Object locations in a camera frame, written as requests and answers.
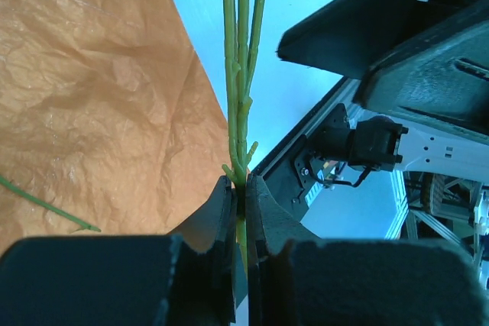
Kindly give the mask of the mauve rose stem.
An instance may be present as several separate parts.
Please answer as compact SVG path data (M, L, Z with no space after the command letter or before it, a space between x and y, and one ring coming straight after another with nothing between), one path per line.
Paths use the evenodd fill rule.
M94 231L97 233L102 232L102 230L100 228L96 227L95 225L90 224L90 223L76 217L75 215L71 215L70 213L68 213L64 210L57 208L57 207L53 206L52 204L47 203L44 200L39 199L39 198L25 192L24 190L22 190L18 186L14 185L12 182L8 181L4 176L1 176L1 185L3 187L5 187L8 191L13 192L16 195L19 195L23 199L26 199L29 202L34 203L35 205L39 205L40 207L47 209L48 211L51 211L51 212L61 216L62 218L65 218L68 221L71 221L71 222L77 224L79 226L79 231L87 230L87 231Z

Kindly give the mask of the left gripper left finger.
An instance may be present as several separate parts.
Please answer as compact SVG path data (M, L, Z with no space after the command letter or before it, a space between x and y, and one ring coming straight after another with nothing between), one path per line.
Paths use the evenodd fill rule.
M228 325L235 213L221 176L163 235L29 237L1 257L3 325Z

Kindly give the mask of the blue flower stem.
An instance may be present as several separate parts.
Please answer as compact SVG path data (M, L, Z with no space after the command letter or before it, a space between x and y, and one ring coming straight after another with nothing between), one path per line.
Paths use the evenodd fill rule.
M225 84L228 152L231 164L222 166L238 195L236 241L243 264L248 265L245 188L248 165L258 142L248 146L251 84L257 64L265 0L222 0L224 21Z

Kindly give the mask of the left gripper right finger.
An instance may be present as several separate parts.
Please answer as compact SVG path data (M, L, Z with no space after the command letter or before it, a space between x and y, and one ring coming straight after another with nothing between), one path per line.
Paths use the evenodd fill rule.
M246 187L252 325L486 325L471 258L443 240L325 240L262 177Z

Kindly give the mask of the orange paper flower wrapping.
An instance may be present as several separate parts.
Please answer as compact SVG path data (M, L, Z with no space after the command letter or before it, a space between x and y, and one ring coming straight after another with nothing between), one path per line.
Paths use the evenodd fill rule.
M165 234L208 197L227 124L173 0L1 0L1 247Z

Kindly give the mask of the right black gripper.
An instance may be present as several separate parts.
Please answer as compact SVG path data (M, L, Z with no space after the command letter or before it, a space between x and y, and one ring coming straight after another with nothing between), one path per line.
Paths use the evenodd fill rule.
M287 30L284 61L360 79L397 41L417 0L333 0ZM466 139L488 137L488 0L395 47L361 80L362 108Z

